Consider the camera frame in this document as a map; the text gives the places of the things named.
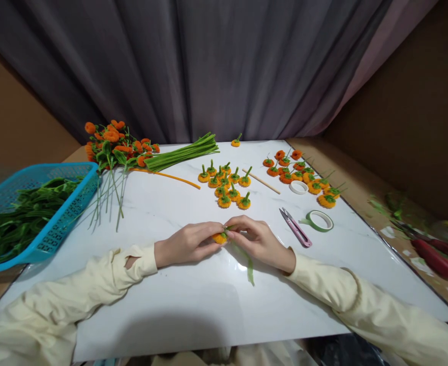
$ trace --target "person's left hand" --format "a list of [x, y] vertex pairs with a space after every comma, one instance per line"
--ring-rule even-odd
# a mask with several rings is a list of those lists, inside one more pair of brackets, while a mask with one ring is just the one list
[[222, 245], [213, 242], [199, 246], [208, 237], [224, 232], [224, 226], [216, 222], [188, 224], [166, 240], [154, 244], [154, 257], [158, 268], [177, 263], [199, 262], [215, 253]]

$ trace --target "green tape roll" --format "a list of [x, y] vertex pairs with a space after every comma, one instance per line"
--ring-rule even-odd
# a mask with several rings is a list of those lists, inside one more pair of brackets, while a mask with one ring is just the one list
[[[324, 228], [315, 223], [312, 219], [313, 216], [319, 216], [320, 218], [324, 219], [324, 221], [327, 223], [327, 227]], [[310, 211], [305, 219], [300, 220], [300, 223], [310, 225], [315, 230], [320, 232], [328, 232], [334, 228], [334, 222], [332, 221], [332, 219], [323, 212], [317, 210]]]

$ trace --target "blue plastic basket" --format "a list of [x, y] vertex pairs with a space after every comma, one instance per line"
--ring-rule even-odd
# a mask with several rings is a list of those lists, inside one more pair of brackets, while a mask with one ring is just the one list
[[39, 164], [22, 169], [0, 184], [0, 213], [13, 211], [18, 190], [38, 188], [54, 178], [85, 178], [36, 238], [17, 257], [0, 263], [0, 271], [16, 264], [42, 262], [52, 256], [76, 223], [74, 220], [88, 206], [97, 191], [99, 177], [95, 163]]

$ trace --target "scissors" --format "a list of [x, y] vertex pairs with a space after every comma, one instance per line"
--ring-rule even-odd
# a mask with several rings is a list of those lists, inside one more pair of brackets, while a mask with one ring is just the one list
[[302, 247], [308, 248], [312, 245], [312, 242], [309, 240], [309, 238], [305, 235], [304, 231], [301, 229], [300, 226], [296, 223], [296, 221], [293, 219], [293, 217], [288, 213], [285, 208], [280, 209], [281, 216], [285, 219], [286, 223], [290, 227], [291, 231], [295, 234], [296, 238], [302, 244]]

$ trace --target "cream sleeve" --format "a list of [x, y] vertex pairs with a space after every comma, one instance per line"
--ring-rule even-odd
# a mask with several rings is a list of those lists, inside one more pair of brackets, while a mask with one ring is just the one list
[[410, 365], [448, 365], [448, 325], [347, 269], [296, 256], [287, 277], [328, 306], [353, 332]]
[[[140, 258], [125, 269], [129, 256]], [[93, 258], [58, 281], [38, 283], [0, 313], [0, 364], [70, 365], [76, 322], [157, 271], [154, 246], [132, 246]]]

